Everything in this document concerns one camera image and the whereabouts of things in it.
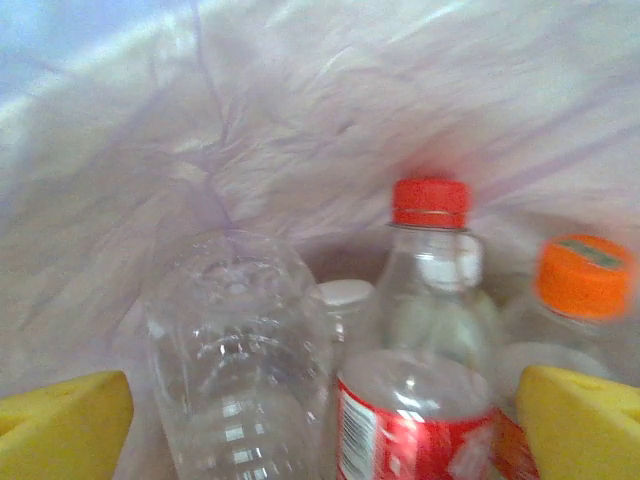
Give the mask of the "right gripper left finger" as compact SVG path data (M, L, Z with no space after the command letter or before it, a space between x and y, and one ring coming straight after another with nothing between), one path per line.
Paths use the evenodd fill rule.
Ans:
M100 371L1 400L3 479L110 479L134 415L124 372Z

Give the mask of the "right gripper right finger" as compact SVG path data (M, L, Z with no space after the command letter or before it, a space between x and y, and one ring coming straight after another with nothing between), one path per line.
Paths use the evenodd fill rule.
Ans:
M639 478L639 389L529 366L517 414L542 479Z

